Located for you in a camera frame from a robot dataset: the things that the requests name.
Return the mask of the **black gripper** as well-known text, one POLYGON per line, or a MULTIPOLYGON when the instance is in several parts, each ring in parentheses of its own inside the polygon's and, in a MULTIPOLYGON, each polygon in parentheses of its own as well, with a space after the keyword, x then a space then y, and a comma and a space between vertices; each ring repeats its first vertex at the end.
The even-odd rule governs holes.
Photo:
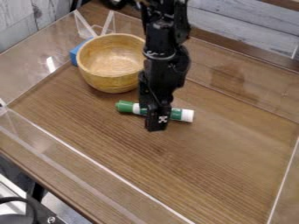
POLYGON ((145 59, 138 74, 138 106, 146 113, 144 126, 149 132, 165 130, 173 101, 173 91, 184 85, 191 57, 184 46, 169 60, 145 59))

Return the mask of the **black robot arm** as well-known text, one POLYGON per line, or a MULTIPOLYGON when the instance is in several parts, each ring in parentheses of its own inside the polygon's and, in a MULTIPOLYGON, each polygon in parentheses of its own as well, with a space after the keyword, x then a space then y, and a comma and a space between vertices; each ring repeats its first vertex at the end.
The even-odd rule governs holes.
POLYGON ((189 38, 188 0, 140 0, 144 28, 144 69, 138 74, 138 104, 145 109, 144 127, 165 130, 173 91, 181 88, 191 67, 183 43, 189 38))

